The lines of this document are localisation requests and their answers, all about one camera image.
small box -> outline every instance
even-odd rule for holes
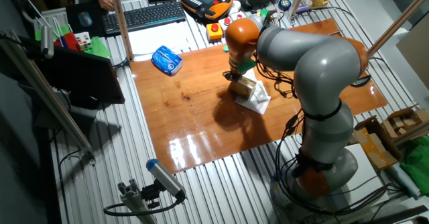
[[[206,29],[207,29],[207,39],[209,41],[222,39],[223,31],[219,23],[210,23],[206,25]]]
[[[76,37],[76,40],[78,41],[78,48],[80,51],[87,52],[93,49],[88,32],[77,33],[74,37]]]

black keyboard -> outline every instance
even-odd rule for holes
[[[185,20],[186,16],[179,2],[163,3],[124,12],[128,31],[142,30]],[[120,34],[116,13],[101,17],[106,34]]]

orange controller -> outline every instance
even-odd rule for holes
[[[234,0],[180,0],[183,7],[207,19],[218,19],[226,14]]]

robotic arm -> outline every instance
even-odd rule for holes
[[[367,67],[362,43],[348,38],[294,32],[252,15],[234,21],[226,30],[231,80],[241,78],[238,65],[257,50],[259,61],[273,70],[294,71],[294,88],[305,113],[298,164],[286,176],[303,199],[330,194],[355,174],[357,161],[346,144],[353,132],[349,106],[341,91]]]

metal slotted surface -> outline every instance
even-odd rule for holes
[[[122,2],[125,11],[148,6],[147,0]],[[330,6],[350,11],[344,0],[330,0]],[[64,9],[46,14],[48,21],[52,21],[55,15],[59,15],[60,23],[66,23]],[[362,41],[367,48],[370,47],[373,41],[351,16],[341,11],[317,11],[298,16],[296,25],[330,17],[336,21],[345,37]],[[205,27],[197,24],[189,15],[187,20],[180,24],[186,31],[188,42],[187,46],[183,46],[183,52],[225,43],[225,39],[222,39],[209,44]],[[282,25],[291,27],[286,20],[282,20]],[[102,38],[102,41],[112,54],[113,64],[125,59],[121,36]],[[372,115],[385,119],[393,111],[414,104],[409,92],[388,64],[370,60],[367,72],[372,75],[388,105],[355,116],[355,124]],[[63,223],[139,223],[136,217],[110,217],[103,213],[104,207],[121,202],[117,190],[119,182],[134,178],[138,185],[143,187],[154,181],[145,164],[156,155],[133,74],[130,68],[125,66],[117,69],[117,76],[126,99],[125,104],[110,105],[97,113],[88,137],[93,145],[97,164],[91,166],[86,156],[75,154],[61,165],[65,199],[57,163],[66,154],[77,150],[77,145],[63,132],[58,134],[51,144]],[[282,146],[285,159],[298,153],[300,142],[300,135],[287,139]],[[156,214],[158,223],[289,223],[287,217],[273,209],[269,197],[269,180],[274,174],[273,157],[276,146],[273,142],[175,174],[186,189],[188,200],[168,212]],[[381,177],[382,181],[389,181],[385,174],[381,174]],[[169,194],[161,194],[161,207],[167,207],[173,202]],[[314,223],[316,220],[321,221],[323,218],[311,217],[305,221]]]

